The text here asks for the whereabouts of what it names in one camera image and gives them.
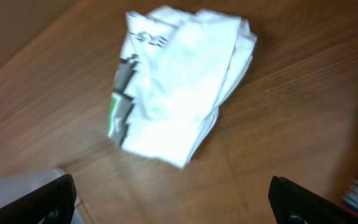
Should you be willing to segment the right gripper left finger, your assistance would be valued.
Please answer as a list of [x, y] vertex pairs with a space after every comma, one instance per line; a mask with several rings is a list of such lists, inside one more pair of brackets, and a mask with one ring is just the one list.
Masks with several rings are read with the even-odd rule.
[[0, 224], [70, 224], [76, 197], [73, 177], [65, 174], [0, 208]]

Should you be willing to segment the white printed t-shirt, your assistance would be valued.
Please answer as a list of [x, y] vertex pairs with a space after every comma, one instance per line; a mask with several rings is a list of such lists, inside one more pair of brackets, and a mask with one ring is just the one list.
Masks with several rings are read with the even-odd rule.
[[108, 137], [121, 149], [183, 168], [246, 74], [257, 36], [249, 21], [169, 6], [126, 14]]

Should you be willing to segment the clear plastic storage container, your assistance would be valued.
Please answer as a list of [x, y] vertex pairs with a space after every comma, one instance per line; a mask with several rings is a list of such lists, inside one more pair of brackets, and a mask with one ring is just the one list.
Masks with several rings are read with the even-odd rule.
[[0, 208], [63, 176], [61, 169], [0, 179]]

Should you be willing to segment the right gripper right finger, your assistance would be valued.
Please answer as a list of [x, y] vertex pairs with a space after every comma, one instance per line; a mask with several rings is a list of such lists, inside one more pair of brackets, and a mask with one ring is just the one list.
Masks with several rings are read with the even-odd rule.
[[358, 216], [284, 177], [272, 177], [268, 200], [277, 224], [358, 224]]

